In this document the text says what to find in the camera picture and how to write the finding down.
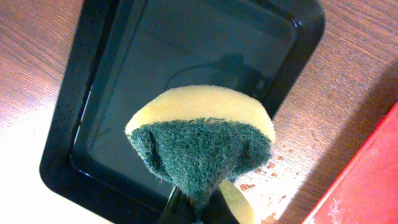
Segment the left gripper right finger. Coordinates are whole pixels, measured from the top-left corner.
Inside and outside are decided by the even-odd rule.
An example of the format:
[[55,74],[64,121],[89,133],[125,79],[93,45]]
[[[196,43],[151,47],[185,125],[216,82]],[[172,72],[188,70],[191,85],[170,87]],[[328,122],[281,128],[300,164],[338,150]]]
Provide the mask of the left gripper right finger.
[[216,189],[201,214],[203,224],[239,224],[220,189]]

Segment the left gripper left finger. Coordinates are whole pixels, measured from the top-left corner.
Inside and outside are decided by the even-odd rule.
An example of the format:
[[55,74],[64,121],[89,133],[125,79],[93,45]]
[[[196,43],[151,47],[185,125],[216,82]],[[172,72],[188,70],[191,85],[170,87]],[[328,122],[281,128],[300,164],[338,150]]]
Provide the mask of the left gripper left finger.
[[192,224],[199,221],[198,202],[175,187],[157,224]]

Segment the green yellow sponge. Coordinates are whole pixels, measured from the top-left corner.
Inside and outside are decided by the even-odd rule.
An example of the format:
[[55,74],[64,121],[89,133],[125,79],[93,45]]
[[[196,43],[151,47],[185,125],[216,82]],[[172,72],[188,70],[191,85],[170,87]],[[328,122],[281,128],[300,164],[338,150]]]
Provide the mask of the green yellow sponge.
[[217,195],[234,220],[256,222],[233,185],[271,157],[274,125],[256,99],[221,86],[173,88],[136,112],[125,135],[148,170],[188,199],[195,222],[204,222]]

